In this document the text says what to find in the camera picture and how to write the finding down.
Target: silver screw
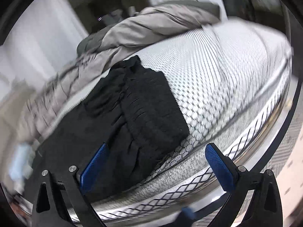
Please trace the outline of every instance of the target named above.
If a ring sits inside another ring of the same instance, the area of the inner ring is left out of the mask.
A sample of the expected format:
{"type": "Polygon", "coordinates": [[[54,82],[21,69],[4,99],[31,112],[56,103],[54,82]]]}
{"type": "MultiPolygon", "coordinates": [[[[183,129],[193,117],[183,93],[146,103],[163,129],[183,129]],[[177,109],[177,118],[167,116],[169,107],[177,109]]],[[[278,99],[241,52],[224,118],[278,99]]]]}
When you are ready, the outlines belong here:
{"type": "Polygon", "coordinates": [[[241,172],[245,172],[246,168],[244,166],[238,166],[238,170],[241,172]]]}
{"type": "Polygon", "coordinates": [[[266,170],[266,173],[270,176],[272,176],[274,173],[272,172],[272,170],[266,170]]]}
{"type": "Polygon", "coordinates": [[[69,171],[70,171],[71,173],[74,172],[76,169],[77,169],[76,166],[70,166],[70,167],[69,167],[69,171]]]}
{"type": "Polygon", "coordinates": [[[46,176],[48,174],[48,170],[44,170],[43,172],[42,172],[42,176],[46,176]]]}

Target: blue textured pad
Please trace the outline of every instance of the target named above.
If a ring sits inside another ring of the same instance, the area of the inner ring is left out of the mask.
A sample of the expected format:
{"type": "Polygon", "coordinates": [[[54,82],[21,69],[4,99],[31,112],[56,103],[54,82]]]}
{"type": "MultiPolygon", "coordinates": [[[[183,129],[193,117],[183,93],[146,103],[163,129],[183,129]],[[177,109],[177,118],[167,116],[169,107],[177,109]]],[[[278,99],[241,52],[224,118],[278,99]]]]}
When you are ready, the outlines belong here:
{"type": "Polygon", "coordinates": [[[91,190],[98,174],[101,172],[105,162],[107,161],[108,156],[109,147],[104,143],[81,175],[80,189],[82,193],[85,194],[91,190]]]}
{"type": "Polygon", "coordinates": [[[232,174],[210,144],[205,147],[205,157],[222,189],[226,192],[232,192],[235,189],[232,174]]]}

